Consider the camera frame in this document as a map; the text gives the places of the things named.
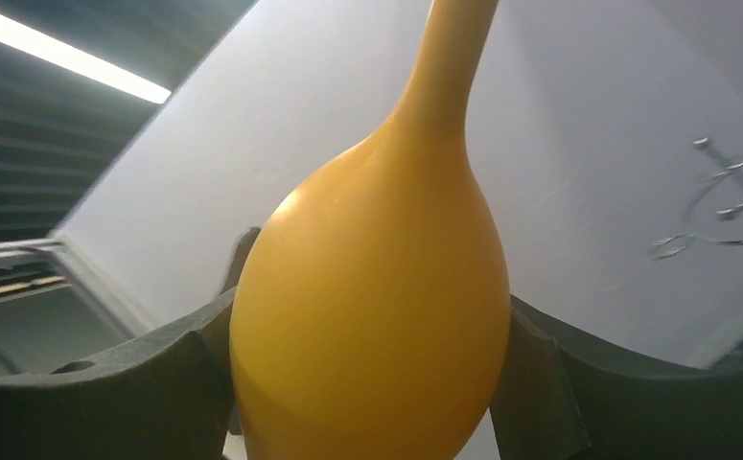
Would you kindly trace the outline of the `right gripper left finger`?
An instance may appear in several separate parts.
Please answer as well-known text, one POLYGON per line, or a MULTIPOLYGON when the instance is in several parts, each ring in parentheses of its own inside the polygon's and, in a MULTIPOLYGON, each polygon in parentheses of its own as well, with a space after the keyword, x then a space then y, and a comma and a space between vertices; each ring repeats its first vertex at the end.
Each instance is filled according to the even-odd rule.
POLYGON ((221 293, 144 335, 47 373, 0 378, 0 459, 221 459, 242 424, 229 321, 259 229, 235 245, 221 293))

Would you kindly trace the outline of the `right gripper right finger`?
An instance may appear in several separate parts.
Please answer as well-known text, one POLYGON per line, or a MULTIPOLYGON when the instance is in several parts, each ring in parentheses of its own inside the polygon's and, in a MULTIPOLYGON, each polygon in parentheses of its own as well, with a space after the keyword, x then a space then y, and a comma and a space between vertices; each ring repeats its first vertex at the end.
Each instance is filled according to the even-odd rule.
POLYGON ((743 459, 743 367, 646 356, 519 298, 489 411, 503 459, 743 459))

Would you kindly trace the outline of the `orange wine glass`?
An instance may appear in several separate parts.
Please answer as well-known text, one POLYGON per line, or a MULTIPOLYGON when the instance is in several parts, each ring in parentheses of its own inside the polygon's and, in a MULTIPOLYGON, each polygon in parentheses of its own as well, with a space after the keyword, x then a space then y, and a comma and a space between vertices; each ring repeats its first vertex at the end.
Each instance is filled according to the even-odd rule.
POLYGON ((248 458, 453 459, 481 421, 510 293, 465 122, 496 9, 433 2, 390 114, 254 242, 229 333, 248 458))

